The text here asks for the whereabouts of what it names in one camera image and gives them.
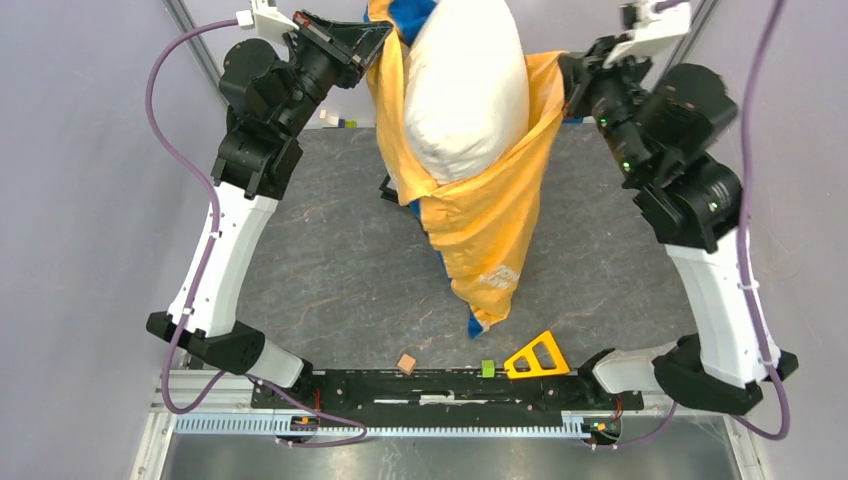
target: yellow bag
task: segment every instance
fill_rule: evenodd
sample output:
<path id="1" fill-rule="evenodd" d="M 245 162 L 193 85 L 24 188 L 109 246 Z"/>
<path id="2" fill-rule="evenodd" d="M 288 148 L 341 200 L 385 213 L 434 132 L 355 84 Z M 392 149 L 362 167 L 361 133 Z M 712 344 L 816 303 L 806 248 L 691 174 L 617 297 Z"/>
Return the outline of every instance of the yellow bag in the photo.
<path id="1" fill-rule="evenodd" d="M 418 163 L 404 135 L 404 65 L 391 0 L 369 0 L 367 17 L 395 24 L 366 80 L 377 114 L 377 144 L 397 184 L 441 253 L 454 293 L 471 307 L 469 334 L 487 331 L 510 312 L 530 238 L 551 145 L 562 125 L 564 92 L 557 57 L 526 56 L 530 130 L 480 175 L 439 186 Z"/>

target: white cushion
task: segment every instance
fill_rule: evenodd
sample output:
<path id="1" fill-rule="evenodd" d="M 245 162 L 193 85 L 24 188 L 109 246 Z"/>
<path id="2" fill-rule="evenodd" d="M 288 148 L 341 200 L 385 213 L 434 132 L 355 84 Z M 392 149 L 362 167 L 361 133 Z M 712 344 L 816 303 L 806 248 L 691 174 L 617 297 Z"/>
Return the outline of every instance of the white cushion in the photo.
<path id="1" fill-rule="evenodd" d="M 406 140 L 440 185 L 480 174 L 527 133 L 527 69 L 504 0 L 441 0 L 406 66 Z"/>

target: yellow triangular block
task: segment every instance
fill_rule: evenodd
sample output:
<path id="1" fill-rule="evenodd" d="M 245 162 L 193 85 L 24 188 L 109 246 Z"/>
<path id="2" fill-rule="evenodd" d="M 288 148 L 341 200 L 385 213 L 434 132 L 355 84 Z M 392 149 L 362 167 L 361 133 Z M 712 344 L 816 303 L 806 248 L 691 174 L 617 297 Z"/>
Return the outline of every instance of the yellow triangular block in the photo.
<path id="1" fill-rule="evenodd" d="M 539 344 L 544 345 L 551 354 L 551 360 L 554 362 L 553 368 L 543 368 L 539 363 L 539 359 L 536 358 L 536 353 L 533 352 L 533 349 Z M 518 371 L 518 369 L 515 368 L 515 362 L 522 358 L 527 361 L 527 366 L 530 367 L 529 370 Z M 509 357 L 509 360 L 504 362 L 504 370 L 506 371 L 507 378 L 515 379 L 561 375 L 568 373 L 571 369 L 568 368 L 568 364 L 565 363 L 565 357 L 563 357 L 562 352 L 559 351 L 559 346 L 556 344 L 556 340 L 554 340 L 554 336 L 551 334 L 551 331 L 545 330 L 541 335 L 536 337 L 535 340 L 528 343 L 526 347 L 517 351 L 515 355 Z"/>

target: white wall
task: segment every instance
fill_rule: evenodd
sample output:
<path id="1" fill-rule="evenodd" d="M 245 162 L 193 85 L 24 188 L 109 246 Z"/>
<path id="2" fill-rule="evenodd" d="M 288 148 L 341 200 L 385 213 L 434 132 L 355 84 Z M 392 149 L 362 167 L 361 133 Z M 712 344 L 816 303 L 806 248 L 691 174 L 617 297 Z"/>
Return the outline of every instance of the white wall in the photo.
<path id="1" fill-rule="evenodd" d="M 750 63 L 773 2 L 721 2 L 686 61 L 724 76 L 740 105 Z M 844 2 L 787 2 L 753 110 L 756 180 L 753 260 L 778 344 L 800 357 L 789 378 L 792 431 L 764 442 L 778 480 L 845 478 L 848 404 L 848 189 L 845 188 Z M 740 171 L 737 122 L 711 149 Z M 776 402 L 755 410 L 776 429 Z"/>
<path id="2" fill-rule="evenodd" d="M 156 0 L 4 2 L 0 478 L 129 476 L 164 354 L 144 324 L 206 211 L 142 103 L 178 34 Z M 224 112 L 188 51 L 173 57 L 156 110 L 208 170 Z"/>
<path id="3" fill-rule="evenodd" d="M 308 10 L 333 20 L 361 22 L 366 0 L 277 0 L 280 12 L 291 15 L 296 10 Z M 605 35 L 622 31 L 618 6 L 621 0 L 507 0 L 518 24 L 526 53 L 552 50 L 585 51 L 592 42 Z M 693 11 L 699 0 L 693 0 Z M 183 0 L 195 25 L 234 18 L 244 10 L 244 0 Z M 251 32 L 232 28 L 206 40 L 216 65 L 223 64 L 227 51 L 237 42 L 251 38 Z M 277 49 L 286 58 L 285 48 Z M 649 74 L 653 82 L 671 55 L 668 49 L 654 60 L 656 67 Z M 356 120 L 360 126 L 374 125 L 374 106 L 365 82 L 353 90 L 333 89 L 322 104 L 323 109 Z M 317 114 L 309 124 L 320 126 Z"/>

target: green cube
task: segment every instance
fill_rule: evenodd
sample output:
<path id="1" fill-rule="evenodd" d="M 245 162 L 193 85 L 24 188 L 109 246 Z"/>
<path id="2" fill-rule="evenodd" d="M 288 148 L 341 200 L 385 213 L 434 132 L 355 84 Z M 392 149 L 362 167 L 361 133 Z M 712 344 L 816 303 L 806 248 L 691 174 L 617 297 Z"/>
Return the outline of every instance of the green cube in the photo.
<path id="1" fill-rule="evenodd" d="M 483 360 L 483 378 L 495 378 L 494 360 Z"/>

